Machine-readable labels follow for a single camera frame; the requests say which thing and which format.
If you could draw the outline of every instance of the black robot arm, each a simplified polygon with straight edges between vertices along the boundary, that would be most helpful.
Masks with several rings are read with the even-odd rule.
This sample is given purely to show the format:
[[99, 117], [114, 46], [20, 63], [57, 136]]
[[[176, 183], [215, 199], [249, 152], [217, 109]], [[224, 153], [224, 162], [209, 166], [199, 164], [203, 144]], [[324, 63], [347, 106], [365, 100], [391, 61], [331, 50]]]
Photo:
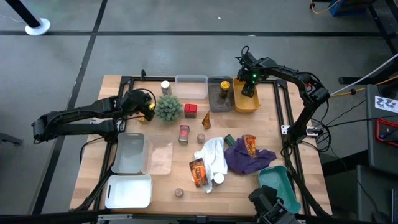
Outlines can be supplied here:
[[296, 84], [300, 97], [303, 99], [304, 109], [284, 137], [289, 145], [301, 142], [307, 136], [307, 123], [312, 115], [322, 103], [329, 99], [328, 90], [314, 74], [278, 65], [268, 57], [257, 60], [248, 50], [249, 47], [245, 46], [241, 57], [238, 57], [242, 65], [238, 72], [238, 80], [245, 82], [241, 93], [253, 97], [255, 86], [270, 75]]
[[[148, 93], [132, 90], [122, 98], [111, 96], [88, 106], [49, 112], [32, 124], [35, 143], [52, 140], [58, 136], [77, 134], [99, 134], [107, 141], [118, 133], [117, 119], [141, 112], [146, 120], [151, 121], [155, 115], [154, 108], [150, 107], [151, 100]], [[87, 118], [110, 119], [99, 124], [70, 124]]]

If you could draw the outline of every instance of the red box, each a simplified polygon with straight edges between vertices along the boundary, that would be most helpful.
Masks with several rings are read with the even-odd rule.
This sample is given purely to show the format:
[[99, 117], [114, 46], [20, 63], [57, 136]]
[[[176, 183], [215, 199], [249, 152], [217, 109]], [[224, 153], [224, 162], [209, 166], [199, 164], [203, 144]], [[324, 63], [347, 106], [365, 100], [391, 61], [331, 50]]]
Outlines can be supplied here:
[[191, 104], [191, 103], [186, 103], [184, 106], [184, 114], [186, 118], [196, 118], [197, 117], [197, 110], [198, 106]]

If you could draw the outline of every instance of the wooden table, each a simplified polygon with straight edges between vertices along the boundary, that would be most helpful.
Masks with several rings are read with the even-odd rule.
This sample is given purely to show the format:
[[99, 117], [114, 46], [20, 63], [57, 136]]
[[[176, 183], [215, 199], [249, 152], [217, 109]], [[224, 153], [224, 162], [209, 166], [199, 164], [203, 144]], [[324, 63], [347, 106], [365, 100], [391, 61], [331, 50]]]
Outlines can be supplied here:
[[[120, 79], [121, 76], [105, 76], [99, 99], [117, 95]], [[162, 94], [160, 82], [134, 82], [134, 88], [150, 89], [157, 98]], [[289, 83], [288, 90], [294, 119], [296, 120], [303, 109], [303, 102], [295, 85]], [[284, 165], [283, 157], [280, 155], [282, 143], [279, 134], [274, 88], [272, 85], [259, 84], [257, 91], [262, 106], [255, 113], [242, 114], [235, 112], [235, 110], [227, 113], [211, 113], [211, 128], [208, 130], [204, 130], [201, 125], [202, 119], [209, 110], [208, 98], [204, 100], [180, 100], [183, 104], [195, 103], [198, 105], [197, 119], [185, 118], [182, 114], [181, 118], [171, 125], [162, 124], [158, 118], [154, 118], [149, 124], [141, 124], [134, 119], [128, 121], [127, 132], [144, 133], [145, 135], [167, 133], [174, 137], [172, 170], [169, 175], [152, 176], [152, 202], [149, 207], [117, 210], [116, 212], [166, 215], [255, 215], [254, 205], [248, 200], [248, 195], [259, 186], [257, 172], [250, 175], [238, 175], [229, 170], [224, 183], [214, 186], [211, 193], [206, 194], [202, 188], [196, 188], [192, 182], [188, 163], [193, 160], [193, 153], [199, 151], [203, 146], [198, 144], [196, 140], [199, 133], [204, 133], [206, 139], [224, 137], [227, 134], [231, 134], [234, 138], [240, 138], [242, 134], [253, 134], [256, 136], [256, 147], [258, 149], [268, 149], [276, 153], [277, 159], [272, 161], [270, 166]], [[287, 113], [282, 90], [280, 90], [280, 95], [286, 122]], [[190, 126], [189, 145], [187, 146], [178, 143], [179, 126], [181, 124]], [[88, 141], [97, 137], [95, 135], [89, 136]], [[306, 138], [306, 141], [316, 144], [312, 138]], [[105, 147], [104, 141], [86, 146], [70, 208], [79, 206], [98, 183]], [[315, 200], [325, 211], [331, 214], [318, 152], [304, 144], [300, 144], [299, 148], [305, 183]], [[112, 155], [114, 155], [115, 149], [116, 146], [113, 147]], [[179, 187], [184, 189], [185, 192], [182, 198], [177, 198], [174, 195], [174, 190]], [[300, 191], [297, 186], [295, 189], [297, 200], [301, 202]], [[100, 208], [104, 208], [104, 197], [102, 197]]]

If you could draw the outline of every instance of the white cloth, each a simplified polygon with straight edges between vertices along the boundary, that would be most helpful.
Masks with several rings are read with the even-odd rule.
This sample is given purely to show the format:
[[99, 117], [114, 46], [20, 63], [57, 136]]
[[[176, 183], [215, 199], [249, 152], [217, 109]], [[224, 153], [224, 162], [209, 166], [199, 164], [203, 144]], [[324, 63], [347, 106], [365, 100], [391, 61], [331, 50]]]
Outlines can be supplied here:
[[207, 184], [202, 185], [206, 193], [210, 193], [213, 189], [214, 174], [222, 173], [224, 175], [228, 172], [228, 166], [224, 158], [224, 138], [217, 137], [209, 139], [201, 149], [194, 153], [194, 158], [202, 158], [205, 163]]

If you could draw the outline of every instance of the green plastic dish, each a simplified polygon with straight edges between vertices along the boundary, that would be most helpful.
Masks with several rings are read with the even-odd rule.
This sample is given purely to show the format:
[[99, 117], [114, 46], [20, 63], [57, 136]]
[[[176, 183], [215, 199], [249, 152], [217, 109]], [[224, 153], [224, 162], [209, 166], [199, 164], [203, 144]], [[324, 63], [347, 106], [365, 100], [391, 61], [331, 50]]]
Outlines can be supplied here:
[[268, 167], [259, 172], [260, 187], [266, 185], [278, 191], [277, 197], [284, 201], [284, 207], [293, 214], [301, 209], [296, 201], [292, 186], [287, 178], [287, 168], [284, 166]]

